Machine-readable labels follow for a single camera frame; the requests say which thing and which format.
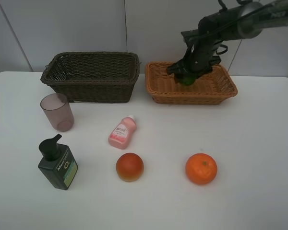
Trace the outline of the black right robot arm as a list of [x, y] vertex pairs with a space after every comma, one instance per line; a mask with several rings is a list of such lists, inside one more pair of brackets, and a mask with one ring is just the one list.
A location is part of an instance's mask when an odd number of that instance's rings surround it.
[[252, 0], [239, 0], [238, 7], [228, 9], [223, 1], [219, 12], [203, 17], [195, 30], [183, 31], [187, 50], [184, 57], [167, 67], [175, 81], [192, 85], [210, 73], [227, 52], [224, 41], [252, 39], [265, 28], [288, 26], [288, 0], [275, 0], [262, 5]]

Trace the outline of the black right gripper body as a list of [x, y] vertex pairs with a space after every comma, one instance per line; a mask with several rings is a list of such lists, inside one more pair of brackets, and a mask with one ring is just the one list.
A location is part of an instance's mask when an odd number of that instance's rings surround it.
[[203, 75], [208, 73], [212, 66], [220, 64], [220, 55], [216, 51], [221, 46], [221, 39], [216, 35], [200, 38], [198, 30], [181, 32], [187, 51], [182, 58], [182, 69], [186, 73]]

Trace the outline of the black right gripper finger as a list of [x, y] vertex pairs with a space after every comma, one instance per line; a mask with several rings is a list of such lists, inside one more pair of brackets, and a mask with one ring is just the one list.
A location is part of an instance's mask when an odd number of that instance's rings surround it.
[[184, 61], [177, 61], [167, 67], [167, 74], [173, 74], [176, 80], [181, 81], [189, 74], [189, 70], [185, 67]]

